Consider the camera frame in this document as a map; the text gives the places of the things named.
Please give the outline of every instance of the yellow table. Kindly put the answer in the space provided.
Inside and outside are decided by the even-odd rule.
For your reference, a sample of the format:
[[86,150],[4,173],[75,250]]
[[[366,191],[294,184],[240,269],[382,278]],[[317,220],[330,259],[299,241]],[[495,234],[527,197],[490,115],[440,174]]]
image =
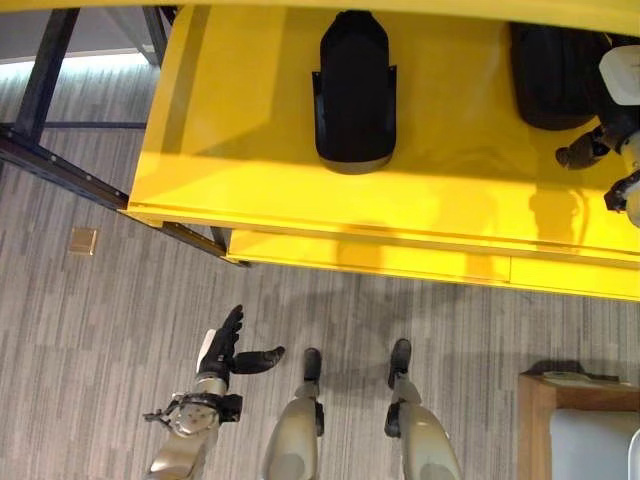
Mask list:
[[[106,5],[176,5],[174,0],[2,0],[0,11]],[[637,0],[181,0],[180,5],[267,5],[434,13],[638,35]]]
[[[560,3],[567,19],[596,5]],[[556,164],[580,132],[519,119],[501,21],[375,12],[398,65],[396,150],[372,174],[327,170],[311,72],[335,14],[185,7],[126,213],[231,227],[234,259],[640,299],[639,231],[602,200],[628,172],[615,155]]]

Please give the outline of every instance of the brass floor plate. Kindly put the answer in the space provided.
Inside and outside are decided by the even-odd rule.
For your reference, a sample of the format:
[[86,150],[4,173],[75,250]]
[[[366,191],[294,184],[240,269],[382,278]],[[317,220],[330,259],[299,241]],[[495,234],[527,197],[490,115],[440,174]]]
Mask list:
[[93,255],[96,250],[98,230],[95,228],[73,227],[69,253],[76,255]]

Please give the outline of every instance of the yellow tabletop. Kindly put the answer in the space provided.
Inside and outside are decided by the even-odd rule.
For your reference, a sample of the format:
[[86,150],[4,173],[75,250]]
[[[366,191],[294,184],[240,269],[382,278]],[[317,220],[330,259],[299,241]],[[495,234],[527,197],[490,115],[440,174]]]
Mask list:
[[[602,200],[628,174],[622,159],[580,172],[556,164],[555,149],[580,131],[546,132],[519,119],[503,22],[376,12],[398,66],[396,150],[371,174],[327,170],[314,147],[311,72],[335,14],[183,9],[127,213],[638,269],[638,230]],[[640,298],[640,282],[633,288]]]
[[[517,20],[640,35],[638,0],[181,0],[181,5],[272,5],[388,10]],[[3,0],[0,11],[106,5],[175,5],[174,0]]]

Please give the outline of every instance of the striped carpet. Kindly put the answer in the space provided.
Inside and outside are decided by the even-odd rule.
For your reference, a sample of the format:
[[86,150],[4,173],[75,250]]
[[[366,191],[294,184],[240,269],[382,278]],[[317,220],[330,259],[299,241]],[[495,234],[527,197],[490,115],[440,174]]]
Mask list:
[[[0,75],[0,121],[24,72]],[[49,120],[140,122],[157,72],[65,69]],[[142,132],[47,130],[45,146],[130,190]],[[67,254],[73,226],[94,257]],[[401,479],[383,434],[388,350],[413,341],[410,375],[451,434],[467,480],[515,478],[518,373],[542,359],[640,375],[640,305],[257,265],[242,270],[7,166],[0,180],[0,478],[141,478],[165,438],[142,413],[190,387],[202,335],[237,303],[240,349],[282,344],[273,371],[234,377],[245,396],[203,479],[257,477],[307,346],[322,350],[320,479]]]

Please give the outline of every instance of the black boot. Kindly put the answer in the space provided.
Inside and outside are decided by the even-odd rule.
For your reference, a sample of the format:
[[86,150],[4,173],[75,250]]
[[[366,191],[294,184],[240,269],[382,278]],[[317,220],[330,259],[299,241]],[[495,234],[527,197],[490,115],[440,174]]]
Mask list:
[[409,371],[411,361],[411,342],[406,338],[401,338],[393,346],[391,358],[389,360],[389,388],[393,390],[398,374],[406,374]]
[[322,372],[322,355],[315,348],[307,348],[304,351],[304,381],[313,382],[316,385],[320,381]]

